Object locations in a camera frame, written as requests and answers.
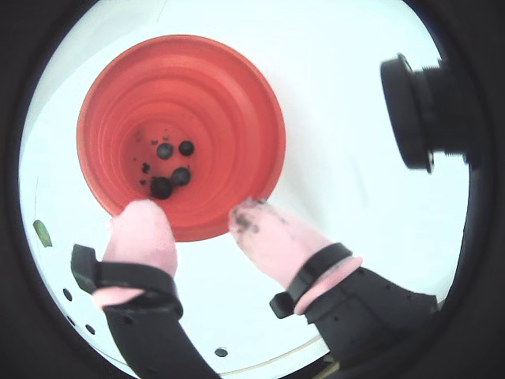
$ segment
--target black seed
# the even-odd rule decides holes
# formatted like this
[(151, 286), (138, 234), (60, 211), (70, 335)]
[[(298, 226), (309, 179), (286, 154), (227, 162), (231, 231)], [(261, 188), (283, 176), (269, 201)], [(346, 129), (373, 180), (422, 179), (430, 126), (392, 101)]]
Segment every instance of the black seed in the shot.
[(174, 186), (185, 186), (191, 180), (191, 172), (186, 167), (176, 168), (170, 180)]
[(86, 325), (86, 329), (88, 332), (90, 332), (92, 335), (95, 334), (95, 329), (91, 325)]
[(183, 141), (179, 145), (179, 152), (183, 156), (190, 156), (195, 151), (195, 145), (191, 141)]
[(69, 290), (67, 290), (66, 288), (63, 288), (63, 294), (64, 296), (66, 297), (66, 299), (71, 302), (72, 301), (72, 294), (70, 293)]
[(147, 174), (151, 170), (149, 163), (142, 163), (142, 172)]
[(215, 349), (214, 354), (216, 354), (220, 358), (224, 358), (228, 355), (228, 351), (226, 351), (226, 349), (221, 347), (219, 349)]
[(174, 146), (167, 143), (161, 144), (156, 149), (156, 155), (158, 156), (158, 158), (161, 159), (169, 159), (173, 153), (174, 153)]
[(157, 199), (165, 200), (172, 194), (172, 183), (169, 178), (160, 176), (151, 180), (151, 195)]

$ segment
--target small hole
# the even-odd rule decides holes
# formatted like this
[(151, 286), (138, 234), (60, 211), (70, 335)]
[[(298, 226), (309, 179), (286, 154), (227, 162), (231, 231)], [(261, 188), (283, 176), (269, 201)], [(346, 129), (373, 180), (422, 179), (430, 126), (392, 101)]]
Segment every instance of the small hole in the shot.
[(224, 347), (220, 347), (219, 349), (215, 349), (214, 354), (218, 357), (224, 358), (228, 355), (228, 351)]
[(63, 289), (63, 294), (64, 296), (66, 297), (66, 299), (71, 302), (72, 301), (72, 294), (70, 293), (69, 290), (67, 290), (66, 288)]
[(88, 332), (90, 332), (93, 336), (95, 335), (95, 329), (91, 325), (86, 325), (86, 329)]

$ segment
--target dark ball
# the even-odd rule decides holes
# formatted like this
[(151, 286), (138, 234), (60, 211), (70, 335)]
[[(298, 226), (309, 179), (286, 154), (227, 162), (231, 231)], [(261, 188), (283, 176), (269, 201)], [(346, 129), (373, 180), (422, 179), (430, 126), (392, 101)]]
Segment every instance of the dark ball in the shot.
[(172, 194), (172, 183), (169, 178), (160, 176), (151, 180), (151, 195), (156, 199), (165, 200)]
[(195, 151), (195, 145), (191, 141), (183, 141), (179, 145), (179, 152), (183, 156), (190, 156)]
[(174, 153), (174, 146), (163, 143), (156, 149), (156, 155), (161, 159), (169, 159)]
[(191, 172), (186, 167), (176, 168), (170, 180), (174, 186), (185, 186), (191, 180)]

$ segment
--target small dark particle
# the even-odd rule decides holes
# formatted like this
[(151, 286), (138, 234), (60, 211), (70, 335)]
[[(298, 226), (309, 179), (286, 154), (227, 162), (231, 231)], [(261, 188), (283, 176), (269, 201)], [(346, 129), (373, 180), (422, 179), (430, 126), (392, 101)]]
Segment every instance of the small dark particle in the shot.
[(172, 194), (172, 183), (169, 178), (160, 176), (151, 180), (151, 195), (156, 199), (165, 200)]
[(251, 221), (249, 221), (249, 219), (247, 217), (244, 216), (244, 214), (240, 214), (238, 215), (237, 217), (235, 217), (235, 222), (237, 223), (237, 225), (245, 228), (245, 229), (249, 229), (252, 225)]
[(179, 145), (179, 152), (183, 156), (190, 156), (195, 152), (195, 145), (191, 141), (183, 141)]
[(147, 174), (151, 170), (151, 165), (149, 163), (142, 163), (142, 172)]
[(156, 155), (160, 159), (169, 159), (174, 153), (174, 146), (167, 144), (166, 142), (158, 146), (156, 149)]
[(88, 332), (90, 332), (92, 335), (95, 335), (95, 329), (91, 325), (86, 325), (86, 329)]
[(176, 168), (170, 180), (174, 186), (185, 186), (191, 180), (191, 172), (186, 167)]

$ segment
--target pink rubber glove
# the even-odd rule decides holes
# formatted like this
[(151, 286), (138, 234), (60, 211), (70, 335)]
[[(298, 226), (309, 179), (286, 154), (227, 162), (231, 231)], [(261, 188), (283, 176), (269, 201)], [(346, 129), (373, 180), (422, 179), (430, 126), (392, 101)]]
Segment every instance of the pink rubber glove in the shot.
[[(172, 278), (177, 270), (175, 240), (165, 212), (150, 200), (130, 203), (110, 221), (110, 241), (103, 261), (155, 266)], [(142, 294), (133, 288), (108, 287), (93, 293), (93, 302), (103, 306), (122, 304)]]
[[(231, 210), (229, 228), (247, 257), (284, 289), (312, 255), (332, 244), (288, 212), (252, 198)], [(301, 297), (295, 313), (303, 314), (314, 300), (358, 269), (362, 261), (360, 257), (348, 257), (328, 270)]]

